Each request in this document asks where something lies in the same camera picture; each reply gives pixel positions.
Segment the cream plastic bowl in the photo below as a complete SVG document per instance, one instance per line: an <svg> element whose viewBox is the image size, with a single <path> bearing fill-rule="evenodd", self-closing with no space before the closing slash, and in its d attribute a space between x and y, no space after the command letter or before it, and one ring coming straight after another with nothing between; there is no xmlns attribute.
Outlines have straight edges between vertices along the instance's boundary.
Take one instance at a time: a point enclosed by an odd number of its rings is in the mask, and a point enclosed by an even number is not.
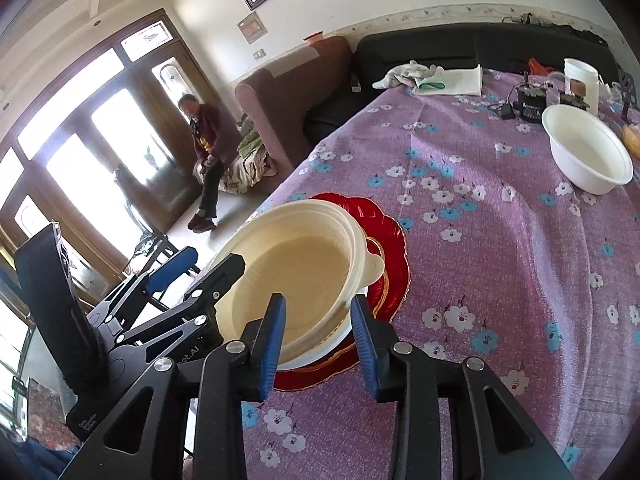
<svg viewBox="0 0 640 480"><path fill-rule="evenodd" d="M230 254L243 257L245 270L216 303L218 330L225 341L238 339L248 322L264 315L271 295L282 295L281 370L316 362L345 340L352 298L385 269L356 219L326 200L300 200L260 214L209 265Z"/></svg>

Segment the large red glass plate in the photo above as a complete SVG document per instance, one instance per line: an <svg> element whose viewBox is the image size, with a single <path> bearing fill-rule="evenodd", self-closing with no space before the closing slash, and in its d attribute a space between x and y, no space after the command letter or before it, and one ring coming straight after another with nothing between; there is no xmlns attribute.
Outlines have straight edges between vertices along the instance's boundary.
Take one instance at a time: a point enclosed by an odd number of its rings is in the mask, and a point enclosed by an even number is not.
<svg viewBox="0 0 640 480"><path fill-rule="evenodd" d="M388 216L378 204L370 198L346 197L337 193L319 193L314 200L325 200L348 211L362 227L366 235L373 236L384 248L385 269L388 285L385 295L380 297L373 292L367 296L370 310L375 318L383 322L392 322L404 303L410 285L410 269L407 257L407 241L400 224ZM277 372L274 388L278 391L293 392L314 388L331 377L350 370L359 362L354 344L344 353L321 370L311 372Z"/></svg>

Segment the white foam bowl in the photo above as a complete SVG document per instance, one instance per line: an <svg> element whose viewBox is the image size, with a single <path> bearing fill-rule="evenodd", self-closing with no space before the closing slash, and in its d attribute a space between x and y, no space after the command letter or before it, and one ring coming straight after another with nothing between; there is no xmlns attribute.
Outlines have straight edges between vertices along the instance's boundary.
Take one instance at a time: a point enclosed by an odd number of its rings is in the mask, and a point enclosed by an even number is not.
<svg viewBox="0 0 640 480"><path fill-rule="evenodd" d="M375 295L383 297L385 295L384 288L388 285L388 276L385 269L384 261L384 249L381 243L373 236L368 235L366 237L368 251L372 255L376 255L382 261L382 272L378 276L378 279L371 284L360 288L358 292L367 296L369 292L373 292ZM329 358L333 353L337 352L341 348L342 344L346 344L347 336L352 331L350 325L350 317L346 315L344 320L338 324L337 329L327 336L324 341L317 344L311 350L305 352L302 356L296 359L292 359L278 367L279 372L297 372L304 367L319 365L325 358Z"/></svg>
<svg viewBox="0 0 640 480"><path fill-rule="evenodd" d="M634 165L623 142L593 114L555 104L544 110L541 123L555 165L578 188L604 195L631 182Z"/></svg>

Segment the small red gold-rimmed plate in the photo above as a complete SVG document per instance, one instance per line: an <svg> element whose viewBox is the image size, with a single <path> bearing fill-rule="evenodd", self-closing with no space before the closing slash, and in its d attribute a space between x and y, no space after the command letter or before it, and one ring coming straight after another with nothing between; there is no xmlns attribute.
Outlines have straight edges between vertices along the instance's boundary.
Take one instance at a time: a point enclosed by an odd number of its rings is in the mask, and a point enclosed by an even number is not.
<svg viewBox="0 0 640 480"><path fill-rule="evenodd" d="M387 281L387 274L385 270L384 261L384 248L382 244L376 240L373 236L367 235L367 248L373 257L378 258L381 261L381 271L378 272L378 279L375 282L371 282L360 288L358 292L364 296L368 296L369 292L373 292L375 295L378 289L385 285ZM352 341L352 324L350 324L350 317L346 316L344 320L338 324L337 329L318 344L317 347L305 352L300 358L296 358L291 362L285 363L280 366L280 370L287 370L288 372L301 373L303 370L306 372L309 370L321 370L322 367L328 366L332 361L342 356L344 353L349 352L354 342Z"/></svg>

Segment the patterned cushion blanket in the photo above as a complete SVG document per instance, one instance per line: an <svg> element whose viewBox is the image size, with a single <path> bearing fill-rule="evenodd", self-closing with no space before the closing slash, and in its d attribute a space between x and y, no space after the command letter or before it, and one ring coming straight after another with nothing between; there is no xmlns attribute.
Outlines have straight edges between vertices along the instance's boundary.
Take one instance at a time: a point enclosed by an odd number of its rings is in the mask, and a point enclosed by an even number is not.
<svg viewBox="0 0 640 480"><path fill-rule="evenodd" d="M222 192L245 194L265 178L278 174L255 127L250 128L243 136L236 151L238 156L220 180L219 189Z"/></svg>

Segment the seated person in red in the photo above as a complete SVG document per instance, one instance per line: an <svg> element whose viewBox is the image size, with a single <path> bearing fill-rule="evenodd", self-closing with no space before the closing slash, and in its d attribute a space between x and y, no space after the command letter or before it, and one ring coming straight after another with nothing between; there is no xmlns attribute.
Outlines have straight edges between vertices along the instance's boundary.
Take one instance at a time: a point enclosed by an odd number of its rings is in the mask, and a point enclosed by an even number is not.
<svg viewBox="0 0 640 480"><path fill-rule="evenodd" d="M221 104L200 102L184 94L178 107L189 118L196 166L203 178L198 211L188 223L194 233L216 229L219 183L238 156L242 136L232 116Z"/></svg>

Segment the purple floral tablecloth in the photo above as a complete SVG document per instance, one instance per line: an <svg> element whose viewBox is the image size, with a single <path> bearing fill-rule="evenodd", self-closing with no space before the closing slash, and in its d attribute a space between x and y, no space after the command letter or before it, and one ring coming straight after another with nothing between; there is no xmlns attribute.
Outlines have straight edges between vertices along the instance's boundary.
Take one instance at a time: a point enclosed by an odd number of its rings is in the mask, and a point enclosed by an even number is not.
<svg viewBox="0 0 640 480"><path fill-rule="evenodd" d="M333 192L401 229L409 283L393 323L433 358L484 359L570 473L595 479L639 415L639 185L597 196L555 166L544 128L479 96L381 94L264 208Z"/></svg>

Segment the white rag and paper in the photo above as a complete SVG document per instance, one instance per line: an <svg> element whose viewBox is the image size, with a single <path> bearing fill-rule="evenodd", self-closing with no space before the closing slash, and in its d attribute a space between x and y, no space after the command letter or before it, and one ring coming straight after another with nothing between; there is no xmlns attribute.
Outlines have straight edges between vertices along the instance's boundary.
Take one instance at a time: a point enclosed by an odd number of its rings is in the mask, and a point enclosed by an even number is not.
<svg viewBox="0 0 640 480"><path fill-rule="evenodd" d="M415 60L398 65L372 84L375 90L406 87L413 96L480 96L483 69L445 70L442 66L425 66Z"/></svg>

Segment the bread in plastic bag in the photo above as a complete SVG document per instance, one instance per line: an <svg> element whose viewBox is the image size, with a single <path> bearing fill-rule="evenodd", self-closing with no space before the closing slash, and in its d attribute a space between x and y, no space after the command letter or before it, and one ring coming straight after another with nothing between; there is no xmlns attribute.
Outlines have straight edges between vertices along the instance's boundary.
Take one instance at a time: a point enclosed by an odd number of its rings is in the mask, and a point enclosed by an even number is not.
<svg viewBox="0 0 640 480"><path fill-rule="evenodd" d="M638 125L623 125L623 144L633 158L640 158L640 129Z"/></svg>

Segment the black electronic device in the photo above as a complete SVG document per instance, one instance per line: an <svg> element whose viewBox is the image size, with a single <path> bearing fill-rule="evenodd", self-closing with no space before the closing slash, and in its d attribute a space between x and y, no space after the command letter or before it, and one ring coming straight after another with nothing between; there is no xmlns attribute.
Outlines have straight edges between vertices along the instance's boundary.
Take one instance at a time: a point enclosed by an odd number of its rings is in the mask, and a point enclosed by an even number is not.
<svg viewBox="0 0 640 480"><path fill-rule="evenodd" d="M532 84L517 84L498 111L501 119L521 118L524 122L540 124L547 108L547 88Z"/></svg>

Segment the dark small jar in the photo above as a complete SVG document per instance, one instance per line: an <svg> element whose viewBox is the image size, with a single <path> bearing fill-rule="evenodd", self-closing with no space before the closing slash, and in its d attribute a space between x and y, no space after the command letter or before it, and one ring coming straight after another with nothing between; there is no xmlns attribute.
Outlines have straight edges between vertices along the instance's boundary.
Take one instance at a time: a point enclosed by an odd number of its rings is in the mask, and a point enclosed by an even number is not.
<svg viewBox="0 0 640 480"><path fill-rule="evenodd" d="M590 105L586 102L586 85L577 79L567 79L565 90L560 93L560 103L580 110L589 110Z"/></svg>

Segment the white plastic jar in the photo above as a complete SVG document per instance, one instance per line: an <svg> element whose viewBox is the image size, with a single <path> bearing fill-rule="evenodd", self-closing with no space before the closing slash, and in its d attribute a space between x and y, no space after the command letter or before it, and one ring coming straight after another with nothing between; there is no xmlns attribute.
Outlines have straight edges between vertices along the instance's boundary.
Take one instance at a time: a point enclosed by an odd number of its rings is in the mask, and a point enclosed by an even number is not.
<svg viewBox="0 0 640 480"><path fill-rule="evenodd" d="M573 96L580 96L587 104L588 112L597 116L600 102L598 71L576 58L564 58L564 76L566 91Z"/></svg>

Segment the black sofa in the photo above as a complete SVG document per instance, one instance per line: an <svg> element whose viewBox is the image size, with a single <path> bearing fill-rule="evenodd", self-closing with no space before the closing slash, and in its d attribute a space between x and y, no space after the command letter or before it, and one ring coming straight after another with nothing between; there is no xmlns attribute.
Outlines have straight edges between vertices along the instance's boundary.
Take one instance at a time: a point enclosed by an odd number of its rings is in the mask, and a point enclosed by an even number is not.
<svg viewBox="0 0 640 480"><path fill-rule="evenodd" d="M308 110L303 133L317 145L380 95L372 88L375 81L411 60L445 70L479 65L520 74L532 58L556 70L564 58L577 58L592 65L608 84L620 80L620 64L606 41L568 25L480 23L381 32L359 41L346 78L332 96Z"/></svg>

